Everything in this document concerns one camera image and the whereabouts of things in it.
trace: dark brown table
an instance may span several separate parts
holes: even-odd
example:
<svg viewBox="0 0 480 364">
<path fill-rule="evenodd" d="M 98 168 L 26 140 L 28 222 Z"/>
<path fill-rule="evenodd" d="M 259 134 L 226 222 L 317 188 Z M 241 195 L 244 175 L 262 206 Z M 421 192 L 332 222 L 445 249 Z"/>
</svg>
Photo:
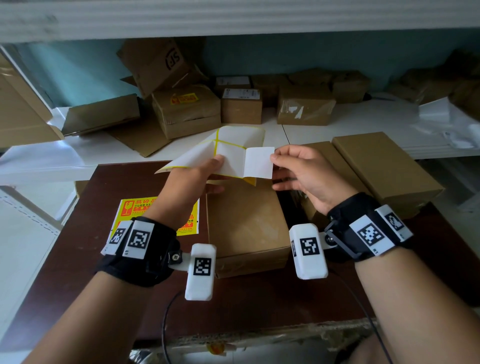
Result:
<svg viewBox="0 0 480 364">
<path fill-rule="evenodd" d="M 31 349 L 53 326 L 91 279 L 120 200 L 154 196 L 167 173 L 154 174 L 165 162 L 98 166 L 35 282 L 8 329 L 0 351 Z M 480 261 L 433 205 L 407 221 L 415 233 L 414 250 L 471 306 L 480 305 Z M 205 197 L 200 202 L 198 235 L 179 238 L 184 251 L 208 243 Z M 329 266 L 341 274 L 359 298 L 367 297 L 352 263 Z M 138 333 L 139 342 L 157 342 L 163 312 L 187 275 L 174 272 L 156 286 Z M 168 317 L 168 337 L 191 337 L 363 318 L 363 312 L 338 278 L 302 281 L 293 261 L 285 269 L 216 279 L 213 299 L 178 299 Z"/>
</svg>

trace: left hand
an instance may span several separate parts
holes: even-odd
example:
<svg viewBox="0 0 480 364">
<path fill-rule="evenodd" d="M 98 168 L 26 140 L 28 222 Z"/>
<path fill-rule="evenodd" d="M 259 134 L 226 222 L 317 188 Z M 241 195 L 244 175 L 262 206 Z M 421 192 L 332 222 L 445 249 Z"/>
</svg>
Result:
<svg viewBox="0 0 480 364">
<path fill-rule="evenodd" d="M 158 198 L 145 211 L 144 216 L 175 231 L 181 228 L 202 194 L 217 194 L 224 191 L 223 186 L 207 184 L 207 180 L 225 179 L 212 175 L 220 169 L 224 160 L 225 157 L 217 154 L 195 168 L 174 168 Z"/>
</svg>

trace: paper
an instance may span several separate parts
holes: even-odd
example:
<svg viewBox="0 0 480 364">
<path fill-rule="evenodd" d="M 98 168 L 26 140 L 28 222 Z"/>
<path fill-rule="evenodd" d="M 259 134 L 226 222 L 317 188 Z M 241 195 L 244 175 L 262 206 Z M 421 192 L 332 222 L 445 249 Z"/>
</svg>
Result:
<svg viewBox="0 0 480 364">
<path fill-rule="evenodd" d="M 137 218 L 145 213 L 146 210 L 156 200 L 154 197 L 143 198 L 125 198 L 120 201 L 115 220 L 113 221 L 112 228 L 108 241 L 113 237 L 114 232 L 120 228 L 122 221 L 129 221 L 131 218 Z M 200 216 L 200 200 L 193 205 L 192 213 L 185 225 L 177 230 L 177 236 L 198 234 L 198 224 Z"/>
<path fill-rule="evenodd" d="M 270 155 L 273 147 L 262 147 L 265 130 L 250 126 L 223 126 L 185 154 L 171 161 L 159 172 L 173 168 L 197 167 L 217 154 L 225 162 L 217 174 L 235 178 L 272 178 Z"/>
<path fill-rule="evenodd" d="M 242 98 L 247 100 L 260 100 L 260 92 L 254 89 L 226 88 L 223 91 L 223 98 Z"/>
<path fill-rule="evenodd" d="M 219 86 L 225 85 L 249 85 L 250 80 L 248 76 L 233 76 L 233 77 L 217 77 L 216 84 Z"/>
</svg>

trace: teal wall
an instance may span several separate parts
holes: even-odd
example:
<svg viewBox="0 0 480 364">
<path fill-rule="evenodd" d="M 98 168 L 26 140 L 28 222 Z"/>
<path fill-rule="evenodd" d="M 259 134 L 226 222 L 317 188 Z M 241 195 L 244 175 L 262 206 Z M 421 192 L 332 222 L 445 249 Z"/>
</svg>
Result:
<svg viewBox="0 0 480 364">
<path fill-rule="evenodd" d="M 119 81 L 129 71 L 115 52 L 121 39 L 17 45 L 56 106 L 75 106 L 137 92 Z M 358 69 L 381 90 L 390 77 L 442 63 L 454 48 L 480 52 L 480 29 L 210 36 L 211 75 L 289 73 L 311 67 Z"/>
</svg>

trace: white plastic module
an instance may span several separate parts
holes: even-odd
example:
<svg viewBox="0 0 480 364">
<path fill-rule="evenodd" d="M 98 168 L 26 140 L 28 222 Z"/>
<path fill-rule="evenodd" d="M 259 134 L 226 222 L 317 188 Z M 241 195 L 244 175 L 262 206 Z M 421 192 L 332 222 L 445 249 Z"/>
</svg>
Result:
<svg viewBox="0 0 480 364">
<path fill-rule="evenodd" d="M 213 294 L 216 247 L 211 244 L 194 244 L 190 252 L 187 287 L 187 301 L 209 301 Z"/>
<path fill-rule="evenodd" d="M 300 279 L 318 279 L 328 276 L 322 245 L 324 236 L 320 237 L 313 224 L 298 224 L 290 229 L 293 261 L 297 277 Z"/>
</svg>

